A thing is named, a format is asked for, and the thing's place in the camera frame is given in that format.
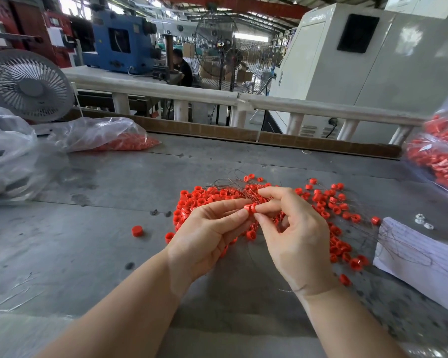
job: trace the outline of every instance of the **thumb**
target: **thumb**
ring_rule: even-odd
[[[273,239],[279,233],[277,231],[277,227],[274,225],[274,222],[262,213],[255,213],[254,217],[257,222],[259,222],[260,227],[262,228],[262,232],[264,233],[264,238],[266,240]]]
[[[245,209],[234,212],[229,216],[214,220],[214,230],[217,233],[225,234],[242,225],[249,217],[249,212]]]

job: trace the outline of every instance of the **red machine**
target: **red machine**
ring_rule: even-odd
[[[26,49],[44,56],[60,68],[72,66],[69,53],[73,52],[71,41],[74,39],[71,23],[65,15],[44,12],[38,5],[0,0],[0,33],[4,34],[0,37],[0,50]],[[30,38],[16,40],[19,35]]]

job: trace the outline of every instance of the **red steel beam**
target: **red steel beam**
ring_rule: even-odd
[[[258,14],[272,17],[290,17],[301,19],[304,13],[310,11],[308,7],[300,5],[285,5],[273,2],[263,2],[257,0],[164,0],[175,4],[195,4],[206,6],[213,3],[219,7],[229,8],[238,13],[257,12]]]

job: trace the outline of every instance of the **forearm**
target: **forearm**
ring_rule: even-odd
[[[153,357],[179,304],[161,251],[137,268],[39,358]]]
[[[367,309],[343,286],[299,296],[329,358],[406,357]]]

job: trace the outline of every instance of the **blue machine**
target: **blue machine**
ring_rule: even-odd
[[[143,17],[118,15],[109,10],[93,17],[96,52],[84,52],[83,62],[100,69],[131,74],[150,73],[161,50],[151,43],[156,25]]]

